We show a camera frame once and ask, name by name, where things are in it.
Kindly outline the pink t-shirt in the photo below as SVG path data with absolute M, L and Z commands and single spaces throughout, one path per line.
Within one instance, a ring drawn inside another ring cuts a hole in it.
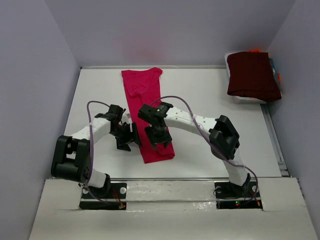
M 158 67 L 143 71 L 123 70 L 121 72 L 130 116 L 137 125 L 138 135 L 142 143 L 139 150 L 146 164 L 171 160 L 175 157 L 172 144 L 169 144 L 166 148 L 158 146 L 157 150 L 152 148 L 145 132 L 148 123 L 138 118 L 138 112 L 142 105 L 150 105 L 153 102 L 156 102 L 156 105 L 161 103 L 157 99 L 161 97 L 160 76 L 162 73 L 163 71 Z

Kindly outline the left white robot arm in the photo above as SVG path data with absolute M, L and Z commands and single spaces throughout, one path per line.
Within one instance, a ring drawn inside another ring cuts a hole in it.
M 93 167 L 94 144 L 105 135 L 115 137 L 116 148 L 129 152 L 129 144 L 142 146 L 137 124 L 129 123 L 126 110 L 118 105 L 108 105 L 106 113 L 94 118 L 87 109 L 89 124 L 71 136 L 58 137 L 50 173 L 58 179 L 82 184 L 95 198 L 104 198 L 110 194 L 111 178 Z

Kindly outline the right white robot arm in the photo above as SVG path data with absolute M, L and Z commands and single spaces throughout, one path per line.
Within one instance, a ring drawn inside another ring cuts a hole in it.
M 160 103 L 157 107 L 144 104 L 137 116 L 148 123 L 144 131 L 154 150 L 160 145 L 167 148 L 171 144 L 172 137 L 168 128 L 204 137 L 211 153 L 222 160 L 226 168 L 231 192 L 235 196 L 242 196 L 248 191 L 251 176 L 238 153 L 240 135 L 227 116 L 196 116 L 166 102 Z

